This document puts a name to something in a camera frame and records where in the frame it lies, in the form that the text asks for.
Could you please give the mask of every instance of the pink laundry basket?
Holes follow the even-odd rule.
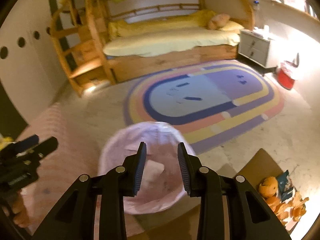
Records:
[[[178,130],[164,122],[141,122],[116,133],[102,150],[98,175],[103,175],[123,163],[138,150],[139,144],[147,144],[147,160],[164,165],[164,171],[148,187],[141,185],[134,198],[124,197],[124,211],[138,215],[166,210],[187,193],[184,190],[177,158],[178,143],[183,142],[188,154],[195,155]]]

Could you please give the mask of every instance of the oval rug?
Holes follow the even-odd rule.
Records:
[[[167,122],[199,154],[278,114],[278,88],[236,60],[206,62],[141,78],[124,104],[127,125]]]

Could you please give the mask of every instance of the nightstand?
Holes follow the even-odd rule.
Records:
[[[281,62],[281,51],[276,39],[264,39],[249,30],[241,30],[238,54],[263,67],[263,74],[275,70]]]

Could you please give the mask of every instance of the light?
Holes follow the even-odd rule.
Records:
[[[91,93],[95,89],[96,89],[96,86],[92,86],[92,87],[89,87],[88,89],[86,89],[85,91],[88,92],[88,93]]]

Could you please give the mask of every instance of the bed frame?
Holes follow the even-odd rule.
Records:
[[[86,17],[82,19],[82,24],[76,23],[76,10],[73,0],[65,0],[65,4],[53,15],[51,25],[51,36],[59,55],[61,65],[66,75],[79,96],[82,92],[99,83],[109,80],[111,85],[118,82],[127,81],[158,71],[176,68],[184,65],[198,64],[211,60],[234,59],[237,55],[237,46],[219,45],[196,47],[183,52],[171,52],[156,57],[126,56],[106,59],[102,49],[109,42],[107,23],[118,19],[130,19],[136,16],[149,17],[151,14],[167,11],[192,11],[205,8],[204,0],[199,0],[199,4],[165,4],[151,7],[138,8],[126,11],[117,15],[111,15],[107,5],[108,0],[85,0]],[[252,30],[253,12],[248,0],[240,0],[245,8],[245,19],[232,18],[245,28]],[[58,30],[57,19],[61,12],[69,8],[74,28]],[[60,39],[78,33],[81,43],[73,48],[63,50]],[[70,63],[66,56],[73,57],[76,68],[71,70]]]

